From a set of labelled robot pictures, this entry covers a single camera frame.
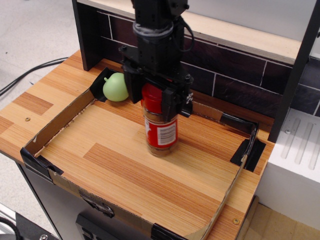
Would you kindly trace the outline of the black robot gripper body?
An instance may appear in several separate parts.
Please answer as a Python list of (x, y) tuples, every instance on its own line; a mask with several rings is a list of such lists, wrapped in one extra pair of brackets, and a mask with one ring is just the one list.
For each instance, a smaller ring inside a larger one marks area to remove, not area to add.
[(132, 28), (137, 47), (124, 45), (119, 48), (124, 72), (142, 74), (145, 84), (161, 91), (175, 89), (186, 96), (185, 108), (191, 108), (190, 87), (194, 79), (181, 64), (183, 54), (190, 51), (184, 48), (185, 30), (191, 33), (191, 28), (185, 22), (168, 22), (160, 28), (134, 22)]

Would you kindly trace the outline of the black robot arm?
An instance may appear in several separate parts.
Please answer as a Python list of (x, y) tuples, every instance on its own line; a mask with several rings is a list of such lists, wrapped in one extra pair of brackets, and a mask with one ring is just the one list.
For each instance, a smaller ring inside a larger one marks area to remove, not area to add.
[(189, 8), (186, 0), (134, 0), (133, 33), (137, 47), (122, 46), (122, 69), (129, 99), (142, 100), (149, 83), (161, 91), (161, 112), (166, 122), (176, 115), (192, 113), (193, 77), (183, 68), (185, 30), (191, 28), (182, 18)]

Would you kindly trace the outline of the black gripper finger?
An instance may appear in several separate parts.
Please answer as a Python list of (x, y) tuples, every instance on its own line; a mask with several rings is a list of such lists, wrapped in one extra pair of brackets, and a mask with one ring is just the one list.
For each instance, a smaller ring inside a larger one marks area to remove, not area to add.
[(176, 115), (180, 114), (188, 117), (186, 110), (187, 97), (178, 94), (173, 88), (167, 87), (162, 91), (161, 110), (164, 121), (171, 121)]
[(129, 99), (134, 103), (138, 103), (142, 97), (142, 88), (145, 84), (145, 79), (142, 74), (124, 72), (124, 81), (128, 91)]

